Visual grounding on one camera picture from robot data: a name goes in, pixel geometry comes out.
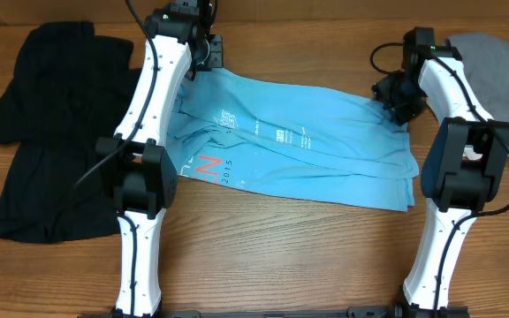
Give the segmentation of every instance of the light blue shirt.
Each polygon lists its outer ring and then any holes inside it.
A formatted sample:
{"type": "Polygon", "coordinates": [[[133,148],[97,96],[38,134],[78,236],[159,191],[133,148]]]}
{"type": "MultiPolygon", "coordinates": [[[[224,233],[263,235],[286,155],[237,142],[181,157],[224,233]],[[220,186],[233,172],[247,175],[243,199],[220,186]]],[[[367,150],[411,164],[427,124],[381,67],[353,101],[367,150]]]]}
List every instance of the light blue shirt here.
{"type": "Polygon", "coordinates": [[[382,104],[223,69],[184,80],[167,149],[179,174],[279,197],[407,211],[419,168],[382,104]]]}

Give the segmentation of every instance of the black t-shirt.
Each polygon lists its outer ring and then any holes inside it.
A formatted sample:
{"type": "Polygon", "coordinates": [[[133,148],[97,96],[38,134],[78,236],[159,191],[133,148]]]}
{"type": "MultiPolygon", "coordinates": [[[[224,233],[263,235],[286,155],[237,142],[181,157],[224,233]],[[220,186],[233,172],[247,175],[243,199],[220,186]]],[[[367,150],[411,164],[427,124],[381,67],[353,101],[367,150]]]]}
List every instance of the black t-shirt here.
{"type": "Polygon", "coordinates": [[[90,22],[33,30],[0,98],[0,143],[20,141],[0,197],[0,238],[31,243],[118,233],[116,210],[96,173],[100,136],[112,136],[133,97],[133,44],[95,36],[90,22]]]}

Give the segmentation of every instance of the gray cloth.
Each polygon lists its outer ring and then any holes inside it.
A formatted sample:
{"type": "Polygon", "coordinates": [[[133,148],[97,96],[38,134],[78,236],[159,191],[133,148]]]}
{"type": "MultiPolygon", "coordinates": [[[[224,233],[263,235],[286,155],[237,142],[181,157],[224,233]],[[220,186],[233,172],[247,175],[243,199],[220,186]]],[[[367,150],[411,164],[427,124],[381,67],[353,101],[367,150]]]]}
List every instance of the gray cloth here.
{"type": "Polygon", "coordinates": [[[465,75],[482,106],[496,120],[509,122],[509,43],[483,33],[449,40],[463,56],[465,75]]]}

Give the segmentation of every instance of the folded shirt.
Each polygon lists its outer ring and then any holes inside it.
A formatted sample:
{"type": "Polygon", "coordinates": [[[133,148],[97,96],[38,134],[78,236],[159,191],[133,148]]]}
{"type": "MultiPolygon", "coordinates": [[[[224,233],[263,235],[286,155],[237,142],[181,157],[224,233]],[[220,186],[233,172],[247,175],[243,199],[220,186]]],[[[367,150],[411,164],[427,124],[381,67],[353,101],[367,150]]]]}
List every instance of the folded shirt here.
{"type": "Polygon", "coordinates": [[[509,43],[484,33],[453,35],[463,57],[465,76],[482,106],[509,123],[509,43]]]}
{"type": "Polygon", "coordinates": [[[254,193],[406,211],[417,162],[382,104],[226,70],[184,82],[167,149],[180,175],[254,193]]]}
{"type": "Polygon", "coordinates": [[[119,232],[95,164],[100,136],[112,136],[133,97],[133,43],[95,36],[90,22],[34,29],[0,98],[0,143],[21,145],[0,196],[0,239],[54,243],[119,232]]]}

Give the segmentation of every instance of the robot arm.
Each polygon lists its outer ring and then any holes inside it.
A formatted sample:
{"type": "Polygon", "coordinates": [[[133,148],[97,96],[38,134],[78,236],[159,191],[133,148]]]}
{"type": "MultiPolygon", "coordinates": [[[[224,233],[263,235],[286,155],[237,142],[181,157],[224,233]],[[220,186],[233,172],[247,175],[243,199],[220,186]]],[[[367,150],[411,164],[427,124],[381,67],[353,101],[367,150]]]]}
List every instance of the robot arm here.
{"type": "Polygon", "coordinates": [[[212,23],[209,0],[177,0],[147,17],[144,27],[157,56],[154,57],[151,43],[147,42],[141,76],[129,109],[114,138],[97,142],[96,154],[100,159],[118,151],[121,143],[129,140],[115,160],[100,167],[104,191],[118,210],[122,242],[121,287],[111,317],[160,314],[161,228],[178,182],[165,149],[168,123],[186,74],[223,66],[222,38],[209,34],[212,23]],[[155,72],[152,95],[145,106],[155,72]],[[135,156],[141,158],[141,163],[132,160],[135,156]]]}
{"type": "Polygon", "coordinates": [[[398,304],[388,315],[386,307],[349,308],[349,317],[429,318],[437,304],[443,317],[468,318],[466,308],[447,308],[449,285],[475,216],[498,192],[507,152],[497,135],[509,145],[509,124],[493,121],[480,106],[465,78],[459,52],[451,46],[435,46],[433,29],[415,28],[404,37],[403,47],[404,71],[389,72],[373,86],[373,92],[399,124],[421,114],[426,105],[423,97],[437,117],[439,132],[422,168],[427,217],[398,304]],[[479,122],[459,82],[442,64],[456,73],[475,111],[488,124],[479,122]]]}

